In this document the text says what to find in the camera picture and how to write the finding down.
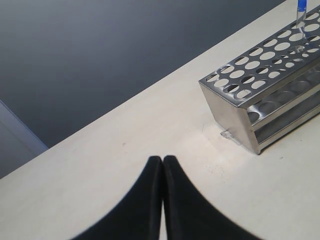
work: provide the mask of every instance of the perforated metal plate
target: perforated metal plate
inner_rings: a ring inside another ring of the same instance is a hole
[[[303,27],[292,22],[199,82],[232,105],[248,108],[319,62],[317,7],[307,14]]]

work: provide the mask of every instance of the white table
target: white table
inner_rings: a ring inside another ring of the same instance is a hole
[[[220,136],[198,84],[293,21],[296,4],[287,0],[1,179],[0,239],[77,235],[120,201],[150,155],[167,154],[215,207],[259,237],[320,239],[320,116],[257,156]],[[309,10],[317,4],[309,0]]]

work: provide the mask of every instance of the gray floor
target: gray floor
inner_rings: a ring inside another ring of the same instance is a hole
[[[281,2],[2,0],[0,100],[52,147]]]

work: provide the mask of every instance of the metal rack shelf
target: metal rack shelf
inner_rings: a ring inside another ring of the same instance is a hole
[[[217,123],[259,154],[320,111],[320,8],[199,83]]]

